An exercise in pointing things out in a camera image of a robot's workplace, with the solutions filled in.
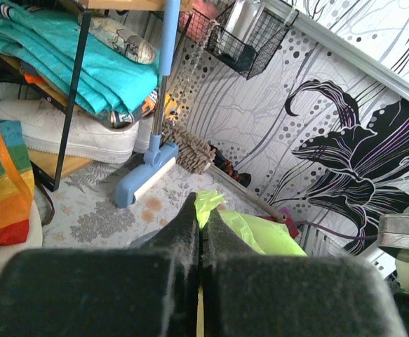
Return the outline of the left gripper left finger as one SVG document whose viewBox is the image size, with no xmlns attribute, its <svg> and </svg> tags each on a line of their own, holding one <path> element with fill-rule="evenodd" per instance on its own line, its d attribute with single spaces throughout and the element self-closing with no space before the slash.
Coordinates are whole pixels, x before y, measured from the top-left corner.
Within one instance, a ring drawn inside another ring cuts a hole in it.
<svg viewBox="0 0 409 337">
<path fill-rule="evenodd" d="M 195 336 L 195 200 L 136 246 L 14 255 L 0 274 L 0 336 Z"/>
</svg>

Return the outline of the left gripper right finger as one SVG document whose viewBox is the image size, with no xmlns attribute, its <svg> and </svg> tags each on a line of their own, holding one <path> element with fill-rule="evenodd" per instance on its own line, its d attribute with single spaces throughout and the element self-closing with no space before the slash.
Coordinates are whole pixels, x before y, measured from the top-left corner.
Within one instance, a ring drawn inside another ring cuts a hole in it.
<svg viewBox="0 0 409 337">
<path fill-rule="evenodd" d="M 405 336 L 368 262 L 262 255 L 212 211 L 202 229 L 206 336 Z"/>
</svg>

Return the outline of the green trash bag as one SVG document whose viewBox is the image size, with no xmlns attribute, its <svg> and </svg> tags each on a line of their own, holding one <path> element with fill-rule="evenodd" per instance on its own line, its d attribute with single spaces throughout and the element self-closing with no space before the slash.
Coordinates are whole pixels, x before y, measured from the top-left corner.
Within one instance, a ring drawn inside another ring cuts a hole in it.
<svg viewBox="0 0 409 337">
<path fill-rule="evenodd" d="M 296 237 L 289 234 L 288 227 L 283 223 L 275 223 L 268 218 L 255 217 L 224 207 L 225 199 L 217 191 L 197 192 L 196 217 L 200 230 L 206 226 L 210 212 L 217 210 L 223 223 L 250 248 L 262 255 L 305 256 L 306 253 L 294 242 Z"/>
</svg>

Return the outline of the blue floor squeegee mop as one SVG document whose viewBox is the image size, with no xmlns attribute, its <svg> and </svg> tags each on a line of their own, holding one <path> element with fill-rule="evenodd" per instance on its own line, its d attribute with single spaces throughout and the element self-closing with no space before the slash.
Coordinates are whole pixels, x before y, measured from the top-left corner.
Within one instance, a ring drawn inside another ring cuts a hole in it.
<svg viewBox="0 0 409 337">
<path fill-rule="evenodd" d="M 135 167 L 116 185 L 114 202 L 121 209 L 129 207 L 141 198 L 174 166 L 178 156 L 179 147 L 175 143 L 161 144 L 161 131 L 165 113 L 166 85 L 173 64 L 180 4 L 180 1 L 174 0 L 166 2 L 159 55 L 159 93 L 149 147 L 144 153 L 143 163 Z"/>
</svg>

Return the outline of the rainbow striped bag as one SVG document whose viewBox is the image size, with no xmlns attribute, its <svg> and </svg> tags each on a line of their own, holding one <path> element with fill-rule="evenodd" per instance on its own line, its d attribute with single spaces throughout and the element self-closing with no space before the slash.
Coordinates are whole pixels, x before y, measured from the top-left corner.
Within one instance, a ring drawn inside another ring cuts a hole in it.
<svg viewBox="0 0 409 337">
<path fill-rule="evenodd" d="M 0 246 L 27 241 L 33 200 L 34 174 L 21 123 L 0 120 Z"/>
</svg>

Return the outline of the silver foil bag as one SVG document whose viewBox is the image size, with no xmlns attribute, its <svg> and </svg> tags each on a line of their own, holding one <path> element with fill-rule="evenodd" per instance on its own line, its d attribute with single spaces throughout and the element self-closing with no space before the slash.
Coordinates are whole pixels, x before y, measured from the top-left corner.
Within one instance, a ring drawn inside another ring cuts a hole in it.
<svg viewBox="0 0 409 337">
<path fill-rule="evenodd" d="M 224 30 L 246 43 L 263 10 L 264 3 L 260 0 L 235 1 Z"/>
</svg>

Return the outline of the brown chenille duster mop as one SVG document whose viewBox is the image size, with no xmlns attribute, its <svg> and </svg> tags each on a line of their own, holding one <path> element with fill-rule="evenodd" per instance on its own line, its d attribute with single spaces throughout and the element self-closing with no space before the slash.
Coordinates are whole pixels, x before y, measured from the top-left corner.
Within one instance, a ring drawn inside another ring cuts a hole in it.
<svg viewBox="0 0 409 337">
<path fill-rule="evenodd" d="M 164 143 L 172 142 L 179 147 L 176 162 L 189 173 L 203 174 L 213 163 L 215 150 L 184 126 L 167 119 L 163 122 L 162 132 Z"/>
</svg>

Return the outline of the black wooden shelf rack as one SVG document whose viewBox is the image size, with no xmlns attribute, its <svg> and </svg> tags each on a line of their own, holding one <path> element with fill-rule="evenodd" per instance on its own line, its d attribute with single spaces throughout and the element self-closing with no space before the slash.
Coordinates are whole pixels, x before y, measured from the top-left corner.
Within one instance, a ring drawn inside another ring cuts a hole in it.
<svg viewBox="0 0 409 337">
<path fill-rule="evenodd" d="M 33 90 L 38 92 L 44 99 L 46 99 L 54 107 L 65 113 L 65 120 L 62 129 L 62 136 L 60 141 L 60 149 L 57 157 L 52 154 L 45 155 L 44 159 L 54 161 L 51 168 L 54 169 L 54 174 L 50 176 L 35 162 L 32 162 L 33 174 L 36 182 L 41 183 L 51 192 L 59 188 L 62 177 L 68 176 L 69 173 L 63 168 L 64 162 L 73 164 L 78 161 L 77 158 L 71 159 L 65 155 L 67 148 L 67 139 L 69 136 L 69 128 L 71 125 L 73 109 L 76 103 L 76 90 L 79 83 L 81 66 L 86 49 L 86 40 L 88 35 L 88 28 L 90 25 L 90 18 L 93 10 L 104 10 L 106 13 L 110 9 L 114 10 L 134 10 L 134 11 L 163 11 L 166 14 L 172 14 L 175 18 L 179 16 L 179 12 L 188 11 L 192 8 L 191 1 L 61 1 L 64 8 L 69 12 L 78 10 L 83 14 L 83 22 L 81 23 L 81 30 L 79 33 L 79 40 L 76 46 L 76 57 L 74 61 L 72 80 L 70 81 L 68 94 L 59 94 L 46 84 L 32 84 Z"/>
</svg>

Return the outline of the white sneakers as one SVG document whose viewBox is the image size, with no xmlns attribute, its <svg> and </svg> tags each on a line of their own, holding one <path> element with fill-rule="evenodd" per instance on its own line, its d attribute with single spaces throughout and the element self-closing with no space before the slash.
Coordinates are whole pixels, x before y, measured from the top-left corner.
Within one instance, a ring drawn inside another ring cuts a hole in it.
<svg viewBox="0 0 409 337">
<path fill-rule="evenodd" d="M 23 139 L 31 150 L 60 151 L 65 114 L 47 100 L 0 100 L 0 119 L 21 122 Z M 107 128 L 81 109 L 73 111 L 65 154 L 121 164 L 133 153 L 139 123 Z"/>
</svg>

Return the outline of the yellow plush duck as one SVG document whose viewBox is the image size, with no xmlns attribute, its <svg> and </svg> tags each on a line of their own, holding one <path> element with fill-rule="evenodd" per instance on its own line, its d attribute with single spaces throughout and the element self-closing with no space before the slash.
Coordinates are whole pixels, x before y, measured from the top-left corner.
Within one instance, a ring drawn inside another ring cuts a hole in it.
<svg viewBox="0 0 409 337">
<path fill-rule="evenodd" d="M 164 110 L 165 118 L 172 119 L 172 120 L 178 120 L 181 110 L 178 107 L 175 100 L 168 93 L 166 94 L 166 97 L 165 97 L 164 107 L 165 107 L 165 110 Z"/>
</svg>

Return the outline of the grey patterned small cushion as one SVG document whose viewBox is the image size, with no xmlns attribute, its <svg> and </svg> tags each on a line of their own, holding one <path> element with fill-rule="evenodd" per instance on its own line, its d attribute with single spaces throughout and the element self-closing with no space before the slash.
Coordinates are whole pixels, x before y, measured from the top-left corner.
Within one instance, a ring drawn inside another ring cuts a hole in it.
<svg viewBox="0 0 409 337">
<path fill-rule="evenodd" d="M 138 64 L 150 65 L 157 59 L 157 50 L 147 40 L 114 19 L 93 16 L 89 33 L 113 51 Z"/>
</svg>

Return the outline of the teal folded cloth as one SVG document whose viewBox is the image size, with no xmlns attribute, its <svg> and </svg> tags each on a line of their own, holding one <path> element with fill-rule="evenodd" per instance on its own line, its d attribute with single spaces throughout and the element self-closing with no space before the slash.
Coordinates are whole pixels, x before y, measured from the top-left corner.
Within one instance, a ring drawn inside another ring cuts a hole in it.
<svg viewBox="0 0 409 337">
<path fill-rule="evenodd" d="M 63 93 L 70 90 L 80 31 L 75 14 L 0 1 L 0 53 L 28 63 Z M 75 101 L 94 115 L 132 114 L 156 88 L 156 71 L 156 64 L 137 64 L 89 34 Z"/>
</svg>

